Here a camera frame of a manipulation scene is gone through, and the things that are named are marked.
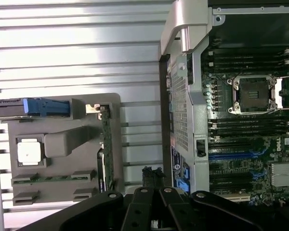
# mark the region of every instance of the vent grille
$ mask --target vent grille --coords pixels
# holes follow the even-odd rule
[[[171,76],[173,123],[176,143],[188,151],[186,89],[187,78],[179,77],[177,73]]]

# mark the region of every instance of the screw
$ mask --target screw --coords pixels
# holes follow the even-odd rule
[[[196,196],[199,198],[205,198],[206,197],[206,195],[202,192],[197,193]]]

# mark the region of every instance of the green circuit board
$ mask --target green circuit board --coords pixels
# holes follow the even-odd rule
[[[201,62],[210,191],[288,203],[289,48],[208,48]]]

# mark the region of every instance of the cpu socket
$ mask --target cpu socket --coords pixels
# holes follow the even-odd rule
[[[257,115],[274,111],[276,79],[271,76],[237,76],[228,79],[233,87],[233,106],[228,109],[235,115]]]

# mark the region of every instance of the motherboard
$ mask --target motherboard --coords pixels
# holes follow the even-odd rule
[[[201,56],[210,191],[235,202],[289,203],[289,47]]]

